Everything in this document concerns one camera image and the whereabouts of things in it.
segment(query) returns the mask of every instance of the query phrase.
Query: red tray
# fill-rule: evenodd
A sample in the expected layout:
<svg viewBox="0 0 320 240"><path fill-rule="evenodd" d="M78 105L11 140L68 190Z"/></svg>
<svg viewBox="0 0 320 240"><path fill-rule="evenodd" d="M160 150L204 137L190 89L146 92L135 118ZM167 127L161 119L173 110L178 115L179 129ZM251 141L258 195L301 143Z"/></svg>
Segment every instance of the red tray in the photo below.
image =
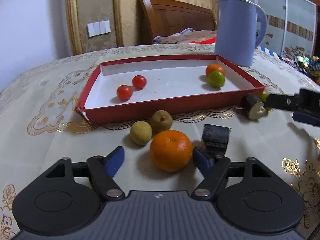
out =
<svg viewBox="0 0 320 240"><path fill-rule="evenodd" d="M225 68L226 82L212 88L205 76L210 63ZM116 96L120 85L132 85L143 75L147 85L133 89L128 101ZM105 124L149 118L158 110L178 114L209 108L238 105L243 96L260 96L264 86L244 70L217 55L166 55L136 57L101 63L90 76L77 111L89 123Z"/></svg>

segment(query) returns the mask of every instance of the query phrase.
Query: blue electric kettle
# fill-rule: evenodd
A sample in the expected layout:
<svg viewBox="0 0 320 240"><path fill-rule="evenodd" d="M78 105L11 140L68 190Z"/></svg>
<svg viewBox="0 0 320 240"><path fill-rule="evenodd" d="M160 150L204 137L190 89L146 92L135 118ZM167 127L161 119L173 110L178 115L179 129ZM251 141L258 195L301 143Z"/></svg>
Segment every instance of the blue electric kettle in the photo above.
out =
<svg viewBox="0 0 320 240"><path fill-rule="evenodd" d="M215 54L232 63L249 67L254 50L266 35L268 19L264 10L248 0L220 0ZM260 34L256 38L257 17L260 18Z"/></svg>

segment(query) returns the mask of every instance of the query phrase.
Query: table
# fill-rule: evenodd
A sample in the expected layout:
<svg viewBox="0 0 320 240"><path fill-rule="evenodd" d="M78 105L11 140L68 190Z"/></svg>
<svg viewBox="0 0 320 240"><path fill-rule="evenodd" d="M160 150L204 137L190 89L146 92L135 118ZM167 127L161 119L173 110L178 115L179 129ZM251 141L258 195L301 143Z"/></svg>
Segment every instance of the table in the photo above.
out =
<svg viewBox="0 0 320 240"><path fill-rule="evenodd" d="M73 108L90 73L102 61L213 51L205 44L115 48L55 61L17 77L0 94L0 239L19 232L11 212L16 194L64 156L82 162L121 145L125 161L114 180L126 194L130 189L191 192L203 179L201 173L191 163L175 174L157 170L148 155L149 144L139 147L128 137L133 121L90 126ZM262 51L256 50L253 65L243 69L265 84L267 92L293 94L300 87L320 90L309 78ZM320 222L318 128L294 122L292 114L279 110L257 122L248 121L236 107L177 114L174 119L172 129L185 133L194 145L200 143L205 123L232 128L226 156L241 162L255 156L296 188L306 204L298 228L303 236ZM89 184L85 179L76 181ZM239 178L231 179L229 185L236 182Z"/></svg>

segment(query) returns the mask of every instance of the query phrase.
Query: pear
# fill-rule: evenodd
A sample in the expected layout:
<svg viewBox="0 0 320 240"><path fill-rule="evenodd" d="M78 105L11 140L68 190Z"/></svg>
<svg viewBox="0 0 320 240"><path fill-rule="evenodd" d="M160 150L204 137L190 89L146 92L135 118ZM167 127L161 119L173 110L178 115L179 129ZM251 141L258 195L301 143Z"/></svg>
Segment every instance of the pear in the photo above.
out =
<svg viewBox="0 0 320 240"><path fill-rule="evenodd" d="M136 144L146 145L152 137L152 128L145 121L135 122L130 129L130 138Z"/></svg>
<svg viewBox="0 0 320 240"><path fill-rule="evenodd" d="M172 116L167 111L159 110L153 114L150 125L154 132L162 132L169 130L172 122Z"/></svg>

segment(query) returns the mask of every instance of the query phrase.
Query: metal pin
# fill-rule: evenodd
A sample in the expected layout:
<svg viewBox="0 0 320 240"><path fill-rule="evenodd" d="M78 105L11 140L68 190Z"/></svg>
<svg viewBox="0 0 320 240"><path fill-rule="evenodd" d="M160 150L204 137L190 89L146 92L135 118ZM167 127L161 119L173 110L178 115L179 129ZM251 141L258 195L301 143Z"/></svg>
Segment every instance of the metal pin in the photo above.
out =
<svg viewBox="0 0 320 240"><path fill-rule="evenodd" d="M119 189L109 189L107 191L107 196L109 197L120 197L122 195L122 190L119 190Z"/></svg>
<svg viewBox="0 0 320 240"><path fill-rule="evenodd" d="M207 197L210 195L210 191L205 188L198 188L195 190L195 195L198 197Z"/></svg>

